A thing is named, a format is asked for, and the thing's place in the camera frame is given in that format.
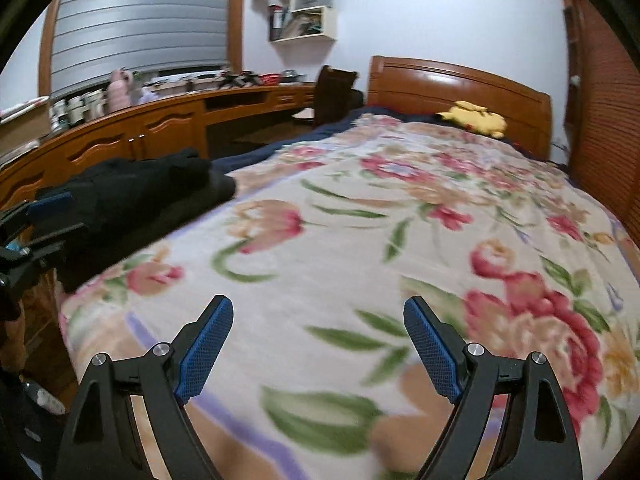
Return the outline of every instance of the pikachu plush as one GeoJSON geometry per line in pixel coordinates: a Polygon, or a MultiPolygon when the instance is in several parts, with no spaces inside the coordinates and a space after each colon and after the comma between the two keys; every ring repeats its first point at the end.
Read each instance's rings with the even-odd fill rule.
{"type": "Polygon", "coordinates": [[[448,112],[441,112],[440,115],[446,121],[454,121],[467,130],[491,136],[494,139],[504,137],[507,129],[507,122],[504,117],[488,112],[486,108],[477,106],[466,101],[456,101],[455,106],[448,112]]]}

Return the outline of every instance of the wooden wardrobe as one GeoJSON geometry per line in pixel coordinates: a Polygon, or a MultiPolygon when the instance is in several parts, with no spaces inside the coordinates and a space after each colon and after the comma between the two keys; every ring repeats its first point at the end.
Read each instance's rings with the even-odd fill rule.
{"type": "Polygon", "coordinates": [[[564,0],[573,78],[565,129],[569,173],[640,244],[640,73],[588,0],[564,0]]]}

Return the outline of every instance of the red basket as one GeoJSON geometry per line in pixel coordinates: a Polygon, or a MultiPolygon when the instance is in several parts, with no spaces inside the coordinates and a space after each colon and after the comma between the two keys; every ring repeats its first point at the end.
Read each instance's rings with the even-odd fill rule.
{"type": "Polygon", "coordinates": [[[275,86],[280,82],[280,74],[262,74],[259,77],[265,86],[275,86]]]}

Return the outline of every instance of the window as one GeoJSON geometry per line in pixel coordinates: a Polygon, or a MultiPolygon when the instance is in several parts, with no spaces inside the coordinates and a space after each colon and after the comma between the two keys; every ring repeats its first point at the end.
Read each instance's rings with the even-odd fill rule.
{"type": "Polygon", "coordinates": [[[141,72],[215,68],[228,61],[229,0],[60,0],[50,93],[108,81],[125,67],[141,72]]]}

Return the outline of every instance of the metal screw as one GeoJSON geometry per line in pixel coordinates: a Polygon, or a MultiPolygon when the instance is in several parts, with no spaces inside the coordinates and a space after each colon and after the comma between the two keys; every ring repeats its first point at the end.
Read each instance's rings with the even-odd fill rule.
{"type": "Polygon", "coordinates": [[[533,352],[531,354],[531,358],[533,359],[533,362],[539,365],[546,363],[546,356],[542,352],[533,352]]]}
{"type": "Polygon", "coordinates": [[[158,356],[167,355],[169,350],[170,346],[167,343],[158,343],[154,346],[154,354],[158,356]]]}
{"type": "Polygon", "coordinates": [[[107,361],[107,356],[105,354],[96,354],[91,358],[91,364],[94,366],[103,365],[107,361]]]}
{"type": "Polygon", "coordinates": [[[469,345],[466,347],[466,350],[471,355],[475,355],[475,356],[484,354],[484,347],[478,343],[469,343],[469,345]]]}

